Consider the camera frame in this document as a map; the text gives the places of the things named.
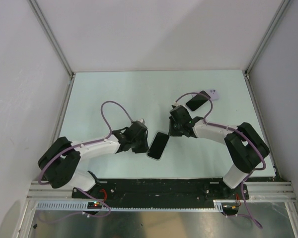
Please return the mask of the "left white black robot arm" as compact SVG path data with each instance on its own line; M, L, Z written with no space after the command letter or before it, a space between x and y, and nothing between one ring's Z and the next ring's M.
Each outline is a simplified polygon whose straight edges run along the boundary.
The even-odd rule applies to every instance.
M65 136L58 138L39 159L39 178L45 177L46 184L57 189L65 185L83 190L90 198L100 193L97 177L78 168L80 162L107 154L131 150L135 154L146 153L148 128L137 120L130 127L113 131L109 137L94 141L72 142Z

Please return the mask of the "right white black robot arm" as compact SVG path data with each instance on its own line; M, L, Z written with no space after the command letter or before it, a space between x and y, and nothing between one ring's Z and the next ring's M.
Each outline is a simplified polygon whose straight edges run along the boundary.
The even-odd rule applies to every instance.
M270 150L253 126L244 122L228 126L207 122L203 117L192 118L188 110L175 103L169 117L169 136L208 139L227 147L233 165L223 177L220 194L226 199L237 194L237 187L245 181L261 163L266 169L265 158Z

